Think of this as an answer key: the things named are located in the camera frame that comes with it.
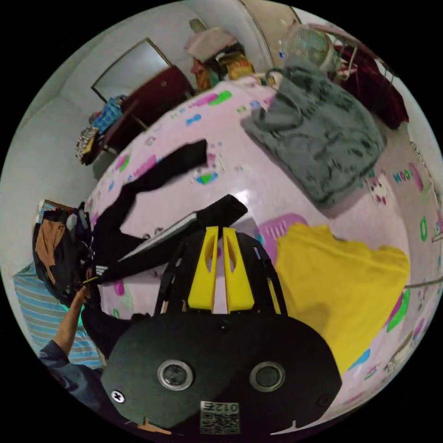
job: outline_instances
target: camera lens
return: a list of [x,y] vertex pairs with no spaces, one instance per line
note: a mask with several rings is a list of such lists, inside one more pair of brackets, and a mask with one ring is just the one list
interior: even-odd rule
[[171,386],[182,386],[186,382],[186,371],[178,365],[169,365],[163,370],[165,382]]
[[167,360],[157,371],[160,383],[172,391],[183,391],[191,386],[194,376],[191,368],[179,360]]
[[285,381],[285,371],[278,363],[265,361],[254,367],[249,381],[251,386],[259,392],[272,392]]

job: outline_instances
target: bed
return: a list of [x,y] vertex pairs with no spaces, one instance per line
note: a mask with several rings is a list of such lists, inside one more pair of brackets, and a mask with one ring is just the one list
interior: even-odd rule
[[[411,265],[408,284],[440,277],[442,243],[433,239],[443,229],[441,213],[432,179],[406,124],[392,131],[374,117],[388,139],[385,152],[352,199],[332,212],[320,212],[240,127],[251,109],[266,109],[274,94],[275,89],[260,85],[256,76],[244,77],[221,82],[165,114],[132,141],[97,184],[85,207],[92,224],[140,171],[177,147],[206,138],[208,168],[191,171],[157,191],[139,194],[122,225],[123,232],[154,237],[230,193],[249,210],[233,227],[260,239],[271,258],[276,254],[276,239],[285,235],[291,223],[305,220],[309,226],[328,224],[335,236],[362,241],[370,248],[390,245],[401,249]],[[100,287],[103,311],[119,318],[152,314],[163,270],[151,269]],[[392,379],[423,336],[441,293],[442,285],[433,285],[399,294],[392,317],[400,311],[404,314],[401,321],[393,327],[392,319],[387,319],[370,348],[343,376],[343,386],[327,413],[309,426],[364,403]],[[224,277],[218,275],[214,313],[225,312]]]

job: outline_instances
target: yellow shirt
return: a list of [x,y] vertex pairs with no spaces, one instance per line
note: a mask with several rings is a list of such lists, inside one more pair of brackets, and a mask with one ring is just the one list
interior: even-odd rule
[[386,323],[407,282],[409,261],[394,247],[373,251],[336,239],[326,225],[296,224],[278,240],[275,269],[289,316],[325,339],[343,374]]

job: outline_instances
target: qr code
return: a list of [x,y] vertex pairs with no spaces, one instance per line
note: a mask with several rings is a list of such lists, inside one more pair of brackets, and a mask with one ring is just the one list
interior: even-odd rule
[[211,435],[240,434],[238,403],[200,402],[200,433]]

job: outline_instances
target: yellow bracket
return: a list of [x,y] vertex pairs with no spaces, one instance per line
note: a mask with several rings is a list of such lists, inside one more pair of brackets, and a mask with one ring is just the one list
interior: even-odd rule
[[216,292],[218,227],[207,227],[200,257],[189,292],[191,309],[213,311]]
[[254,296],[240,252],[235,229],[223,228],[223,261],[225,268],[227,312],[248,311],[254,306]]

